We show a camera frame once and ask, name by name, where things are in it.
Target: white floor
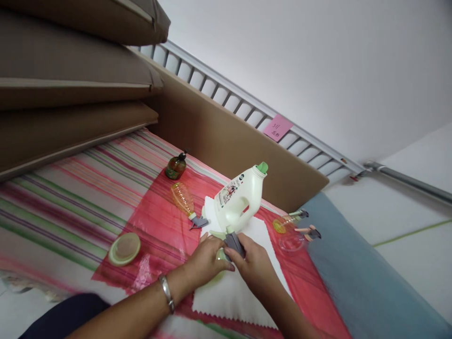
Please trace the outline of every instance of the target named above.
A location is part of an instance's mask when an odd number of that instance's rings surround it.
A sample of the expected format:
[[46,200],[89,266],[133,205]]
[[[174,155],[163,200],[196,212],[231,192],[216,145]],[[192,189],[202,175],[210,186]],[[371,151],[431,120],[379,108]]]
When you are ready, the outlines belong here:
[[55,305],[48,302],[40,290],[16,294],[8,291],[0,280],[0,337],[17,339]]

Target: red plastic sheet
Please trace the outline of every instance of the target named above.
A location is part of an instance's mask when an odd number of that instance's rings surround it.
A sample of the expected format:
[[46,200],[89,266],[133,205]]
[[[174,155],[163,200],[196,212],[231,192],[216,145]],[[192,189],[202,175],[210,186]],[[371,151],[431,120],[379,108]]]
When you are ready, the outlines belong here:
[[[213,198],[223,187],[190,168],[186,169],[180,181],[190,189],[198,215],[201,214],[205,196]],[[133,294],[154,282],[160,274],[187,261],[198,245],[200,230],[190,231],[188,218],[174,205],[170,193],[174,183],[162,171],[125,227],[123,233],[135,232],[141,240],[140,253],[133,263],[113,267],[106,258],[94,273],[93,280]],[[300,251],[297,256],[286,256],[277,245],[279,234],[272,227],[277,215],[261,207],[256,217],[265,221],[292,296],[311,324],[324,338],[350,338],[308,253]],[[203,323],[216,323],[253,338],[282,338],[280,332],[273,329],[194,312],[192,304],[193,295],[190,295],[178,306],[176,314]]]

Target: blue mat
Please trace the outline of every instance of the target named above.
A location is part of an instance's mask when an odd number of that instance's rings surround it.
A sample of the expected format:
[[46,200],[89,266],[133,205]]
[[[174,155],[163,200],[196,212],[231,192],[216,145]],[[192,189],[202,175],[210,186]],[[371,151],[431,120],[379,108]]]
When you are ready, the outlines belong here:
[[359,235],[325,194],[302,207],[309,218],[300,226],[313,224],[322,234],[321,240],[309,245],[309,254],[354,338],[452,338],[452,326]]

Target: pink sticky note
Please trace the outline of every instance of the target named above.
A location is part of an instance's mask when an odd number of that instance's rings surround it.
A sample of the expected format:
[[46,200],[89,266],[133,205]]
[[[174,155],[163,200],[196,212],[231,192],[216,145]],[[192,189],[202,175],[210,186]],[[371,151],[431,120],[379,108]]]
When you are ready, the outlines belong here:
[[279,141],[293,126],[289,120],[282,115],[277,115],[271,120],[264,129],[264,134],[267,134],[274,141]]

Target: hand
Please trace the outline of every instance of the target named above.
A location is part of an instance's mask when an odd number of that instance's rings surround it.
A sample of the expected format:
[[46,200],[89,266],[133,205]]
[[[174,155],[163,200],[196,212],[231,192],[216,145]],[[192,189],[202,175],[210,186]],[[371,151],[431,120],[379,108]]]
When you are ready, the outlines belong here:
[[243,233],[239,233],[237,237],[245,248],[246,258],[243,259],[237,251],[229,247],[225,248],[225,253],[237,266],[251,292],[260,299],[278,289],[284,289],[265,248]]
[[218,273],[224,270],[235,271],[234,265],[226,260],[217,260],[217,252],[225,247],[223,240],[208,234],[204,234],[198,247],[185,264],[187,278],[196,289],[207,284]]

